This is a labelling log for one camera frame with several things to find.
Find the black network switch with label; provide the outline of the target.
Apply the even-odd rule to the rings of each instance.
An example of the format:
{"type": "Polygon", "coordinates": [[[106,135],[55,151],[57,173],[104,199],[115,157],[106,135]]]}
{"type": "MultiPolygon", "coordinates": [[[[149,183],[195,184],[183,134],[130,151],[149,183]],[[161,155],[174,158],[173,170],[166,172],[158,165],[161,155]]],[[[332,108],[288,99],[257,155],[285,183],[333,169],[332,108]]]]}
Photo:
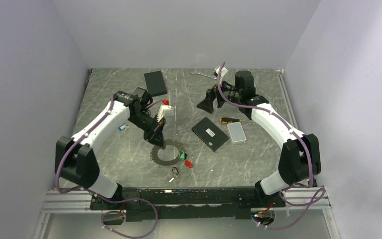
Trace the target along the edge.
{"type": "Polygon", "coordinates": [[[228,135],[207,117],[195,124],[191,131],[213,152],[216,152],[229,139],[228,135]]]}

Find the green key tag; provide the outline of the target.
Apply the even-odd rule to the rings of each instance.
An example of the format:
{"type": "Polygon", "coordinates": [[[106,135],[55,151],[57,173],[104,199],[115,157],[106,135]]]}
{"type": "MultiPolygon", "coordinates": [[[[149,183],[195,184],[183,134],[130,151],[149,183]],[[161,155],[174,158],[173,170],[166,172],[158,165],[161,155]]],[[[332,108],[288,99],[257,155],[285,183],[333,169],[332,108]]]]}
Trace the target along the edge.
{"type": "Polygon", "coordinates": [[[180,160],[186,160],[187,159],[187,153],[186,153],[186,151],[185,150],[180,150],[179,151],[179,159],[180,160]]]}

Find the silver wrench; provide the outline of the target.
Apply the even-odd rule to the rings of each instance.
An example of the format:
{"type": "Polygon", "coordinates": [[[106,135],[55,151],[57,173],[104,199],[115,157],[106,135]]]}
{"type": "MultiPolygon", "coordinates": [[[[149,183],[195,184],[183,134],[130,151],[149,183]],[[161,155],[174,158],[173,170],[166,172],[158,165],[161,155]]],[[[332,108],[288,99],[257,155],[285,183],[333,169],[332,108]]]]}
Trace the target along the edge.
{"type": "Polygon", "coordinates": [[[193,74],[193,75],[201,75],[201,76],[204,76],[204,77],[216,80],[216,77],[208,75],[208,74],[205,74],[205,73],[202,73],[202,72],[199,72],[196,69],[190,69],[190,73],[193,74]]]}

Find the blue key tag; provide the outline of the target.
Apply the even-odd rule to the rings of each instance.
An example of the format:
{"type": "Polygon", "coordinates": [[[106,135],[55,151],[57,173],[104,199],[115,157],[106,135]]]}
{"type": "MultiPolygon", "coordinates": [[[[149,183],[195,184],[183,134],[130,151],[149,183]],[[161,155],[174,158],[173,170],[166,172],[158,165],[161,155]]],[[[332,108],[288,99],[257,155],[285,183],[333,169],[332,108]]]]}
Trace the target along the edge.
{"type": "Polygon", "coordinates": [[[126,124],[126,123],[120,125],[119,128],[118,128],[118,130],[121,131],[121,132],[126,132],[128,129],[129,129],[129,125],[126,124]]]}

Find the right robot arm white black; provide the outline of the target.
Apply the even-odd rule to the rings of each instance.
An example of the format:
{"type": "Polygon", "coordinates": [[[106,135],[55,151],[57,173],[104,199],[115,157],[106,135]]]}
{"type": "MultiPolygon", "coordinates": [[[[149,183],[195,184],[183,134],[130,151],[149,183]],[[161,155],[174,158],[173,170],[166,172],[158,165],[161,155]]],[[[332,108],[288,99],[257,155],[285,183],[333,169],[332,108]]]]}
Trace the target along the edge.
{"type": "Polygon", "coordinates": [[[250,71],[236,72],[233,85],[224,80],[227,72],[226,68],[215,68],[213,74],[216,84],[206,91],[205,98],[197,104],[197,108],[211,114],[214,101],[217,101],[218,108],[228,103],[264,129],[281,148],[275,172],[255,184],[256,204],[267,206],[273,201],[274,194],[292,186],[302,187],[303,180],[308,181],[306,188],[312,187],[314,176],[321,171],[318,138],[292,126],[265,97],[257,94],[250,71]]]}

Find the large metal keyring disc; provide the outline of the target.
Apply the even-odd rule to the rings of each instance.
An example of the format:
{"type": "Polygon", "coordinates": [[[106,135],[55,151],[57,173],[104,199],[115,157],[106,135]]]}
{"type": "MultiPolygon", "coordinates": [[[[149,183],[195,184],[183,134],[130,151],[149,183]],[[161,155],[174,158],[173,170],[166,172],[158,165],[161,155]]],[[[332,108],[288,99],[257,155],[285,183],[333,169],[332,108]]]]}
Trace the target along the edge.
{"type": "Polygon", "coordinates": [[[167,146],[167,145],[174,146],[178,149],[178,155],[175,158],[173,158],[172,160],[169,160],[169,161],[162,160],[158,156],[158,152],[159,152],[159,150],[161,150],[161,147],[154,146],[152,148],[152,150],[150,151],[150,159],[153,162],[155,162],[156,164],[161,165],[161,166],[172,166],[172,165],[179,163],[181,161],[180,152],[183,151],[184,153],[186,153],[184,144],[175,140],[175,139],[166,139],[165,140],[165,146],[167,146]]]}

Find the plain black box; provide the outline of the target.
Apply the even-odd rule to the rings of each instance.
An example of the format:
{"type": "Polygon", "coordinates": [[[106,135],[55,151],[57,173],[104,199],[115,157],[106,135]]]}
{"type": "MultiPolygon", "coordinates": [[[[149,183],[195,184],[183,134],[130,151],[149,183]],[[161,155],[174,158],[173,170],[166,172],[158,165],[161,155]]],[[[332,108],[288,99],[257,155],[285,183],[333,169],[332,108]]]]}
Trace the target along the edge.
{"type": "Polygon", "coordinates": [[[168,93],[161,71],[145,73],[144,79],[147,91],[152,97],[162,96],[168,93]]]}

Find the black key tag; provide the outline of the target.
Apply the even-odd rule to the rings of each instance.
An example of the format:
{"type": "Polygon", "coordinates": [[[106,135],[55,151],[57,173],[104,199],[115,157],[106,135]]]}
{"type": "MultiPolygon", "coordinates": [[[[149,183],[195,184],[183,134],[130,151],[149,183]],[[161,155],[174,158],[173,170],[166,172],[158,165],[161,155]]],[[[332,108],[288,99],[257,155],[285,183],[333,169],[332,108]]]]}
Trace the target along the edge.
{"type": "Polygon", "coordinates": [[[172,173],[175,178],[179,177],[179,171],[176,167],[172,168],[172,173]]]}

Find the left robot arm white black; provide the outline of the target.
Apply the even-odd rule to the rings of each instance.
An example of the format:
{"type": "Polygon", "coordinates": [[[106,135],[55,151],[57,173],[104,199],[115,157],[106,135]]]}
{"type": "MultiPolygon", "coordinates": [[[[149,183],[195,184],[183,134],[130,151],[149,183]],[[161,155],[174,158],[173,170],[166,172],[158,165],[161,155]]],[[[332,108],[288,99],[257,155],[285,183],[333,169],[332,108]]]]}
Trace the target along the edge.
{"type": "Polygon", "coordinates": [[[99,168],[96,153],[110,134],[122,124],[130,122],[143,130],[146,142],[161,149],[166,147],[163,136],[165,114],[172,110],[167,100],[161,100],[158,113],[152,117],[149,109],[155,104],[147,90],[137,87],[132,93],[118,91],[110,97],[106,107],[85,128],[70,137],[62,136],[56,142],[55,188],[63,194],[63,178],[103,198],[110,209],[123,202],[123,187],[105,176],[99,168]]]}

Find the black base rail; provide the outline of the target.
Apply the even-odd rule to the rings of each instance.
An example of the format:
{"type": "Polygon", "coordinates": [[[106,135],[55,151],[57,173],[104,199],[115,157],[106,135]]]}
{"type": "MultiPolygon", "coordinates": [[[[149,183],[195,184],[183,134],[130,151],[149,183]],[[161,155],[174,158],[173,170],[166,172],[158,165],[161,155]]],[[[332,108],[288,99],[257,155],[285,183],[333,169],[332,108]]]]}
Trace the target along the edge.
{"type": "Polygon", "coordinates": [[[158,219],[250,219],[266,208],[283,208],[278,194],[265,196],[254,186],[208,188],[123,188],[120,199],[106,202],[92,196],[92,211],[126,211],[127,222],[158,219]]]}

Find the aluminium frame profile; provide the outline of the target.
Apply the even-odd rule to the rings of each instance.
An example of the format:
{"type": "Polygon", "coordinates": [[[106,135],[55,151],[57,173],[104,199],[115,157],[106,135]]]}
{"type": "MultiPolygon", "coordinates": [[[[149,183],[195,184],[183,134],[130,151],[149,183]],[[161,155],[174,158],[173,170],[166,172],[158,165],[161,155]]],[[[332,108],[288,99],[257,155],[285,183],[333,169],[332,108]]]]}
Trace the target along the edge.
{"type": "Polygon", "coordinates": [[[317,188],[294,188],[283,192],[283,196],[257,194],[254,187],[208,187],[208,188],[124,188],[122,191],[125,203],[110,203],[100,197],[82,190],[67,194],[49,191],[45,197],[42,210],[46,213],[85,213],[104,212],[109,210],[136,211],[146,205],[145,201],[155,206],[221,206],[234,205],[239,209],[250,208],[265,210],[267,208],[286,208],[285,200],[293,204],[303,204],[315,198],[313,208],[330,206],[326,193],[314,193],[317,188]]]}

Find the red key tag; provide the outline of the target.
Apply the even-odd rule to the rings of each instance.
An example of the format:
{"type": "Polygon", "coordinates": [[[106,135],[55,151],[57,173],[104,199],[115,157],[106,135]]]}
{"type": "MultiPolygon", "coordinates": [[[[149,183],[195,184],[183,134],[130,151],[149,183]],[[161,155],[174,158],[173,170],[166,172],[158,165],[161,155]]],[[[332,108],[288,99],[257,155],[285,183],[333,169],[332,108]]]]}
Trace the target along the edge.
{"type": "Polygon", "coordinates": [[[193,168],[193,164],[189,160],[185,160],[184,165],[188,168],[193,168]]]}

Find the white small router box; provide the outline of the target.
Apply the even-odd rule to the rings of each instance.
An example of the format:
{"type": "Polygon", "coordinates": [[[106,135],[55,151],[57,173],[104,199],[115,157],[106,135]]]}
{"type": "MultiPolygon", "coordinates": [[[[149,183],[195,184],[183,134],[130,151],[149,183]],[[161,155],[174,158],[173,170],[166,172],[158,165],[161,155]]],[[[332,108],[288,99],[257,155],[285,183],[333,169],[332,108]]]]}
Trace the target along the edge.
{"type": "Polygon", "coordinates": [[[227,128],[232,143],[242,143],[247,140],[242,124],[240,122],[228,123],[227,128]]]}

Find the yellow black screwdriver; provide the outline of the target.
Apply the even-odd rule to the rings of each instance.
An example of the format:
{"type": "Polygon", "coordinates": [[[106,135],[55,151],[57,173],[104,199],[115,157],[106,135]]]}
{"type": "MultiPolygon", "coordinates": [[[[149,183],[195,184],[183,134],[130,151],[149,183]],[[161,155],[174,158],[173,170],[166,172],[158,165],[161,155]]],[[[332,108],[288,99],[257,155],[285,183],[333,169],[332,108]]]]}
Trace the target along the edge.
{"type": "Polygon", "coordinates": [[[235,122],[254,123],[252,120],[242,120],[242,119],[227,118],[227,117],[220,118],[220,122],[225,124],[235,123],[235,122]]]}

